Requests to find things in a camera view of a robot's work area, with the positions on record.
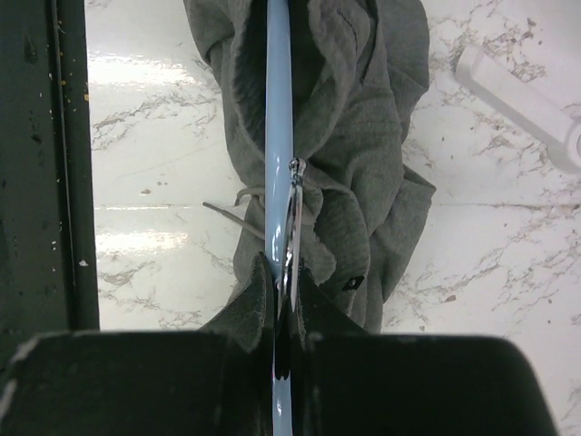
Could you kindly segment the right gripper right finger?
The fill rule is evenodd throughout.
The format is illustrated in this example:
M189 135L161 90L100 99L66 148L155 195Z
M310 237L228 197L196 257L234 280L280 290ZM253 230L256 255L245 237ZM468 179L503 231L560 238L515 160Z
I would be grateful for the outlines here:
M301 266L292 401L297 435L554 435L537 377L498 337L370 334Z

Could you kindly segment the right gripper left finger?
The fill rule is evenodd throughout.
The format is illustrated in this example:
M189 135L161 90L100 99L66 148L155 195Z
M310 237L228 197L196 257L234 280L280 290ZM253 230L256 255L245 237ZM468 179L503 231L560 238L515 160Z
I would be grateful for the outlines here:
M271 271L196 331L50 333L1 380L4 435L269 435Z

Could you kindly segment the light blue hanger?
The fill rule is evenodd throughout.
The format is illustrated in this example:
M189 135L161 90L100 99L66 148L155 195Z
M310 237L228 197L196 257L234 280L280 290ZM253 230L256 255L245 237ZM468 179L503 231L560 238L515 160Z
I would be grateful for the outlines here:
M287 1L267 3L266 42L265 249L276 292L272 424L275 435L292 435L292 334L297 320L306 164L294 156L291 20Z

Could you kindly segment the grey shorts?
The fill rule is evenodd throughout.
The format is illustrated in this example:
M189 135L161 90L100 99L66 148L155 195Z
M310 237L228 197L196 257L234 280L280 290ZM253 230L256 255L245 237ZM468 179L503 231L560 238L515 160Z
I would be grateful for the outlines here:
M228 154L250 200L233 255L245 284L264 247L267 6L188 1L185 11L221 88ZM377 333L435 192L402 161L429 86L425 9L419 1L293 1L290 27L294 150L307 165L300 253L337 307Z

